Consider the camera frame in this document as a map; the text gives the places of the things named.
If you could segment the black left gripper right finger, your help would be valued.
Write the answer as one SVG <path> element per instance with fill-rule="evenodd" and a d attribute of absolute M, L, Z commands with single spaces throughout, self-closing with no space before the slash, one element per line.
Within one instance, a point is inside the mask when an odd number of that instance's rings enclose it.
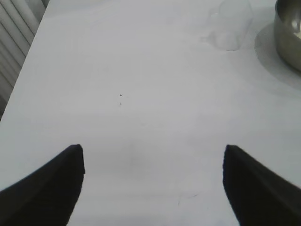
<path fill-rule="evenodd" d="M 227 145 L 223 187 L 241 226 L 299 226 L 301 190 L 236 145 Z"/>

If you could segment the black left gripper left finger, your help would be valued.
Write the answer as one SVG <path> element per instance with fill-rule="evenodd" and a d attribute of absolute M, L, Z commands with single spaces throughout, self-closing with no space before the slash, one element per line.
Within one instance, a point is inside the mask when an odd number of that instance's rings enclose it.
<path fill-rule="evenodd" d="M 71 145 L 0 192 L 2 226 L 65 226 L 82 190 L 83 149 Z"/>

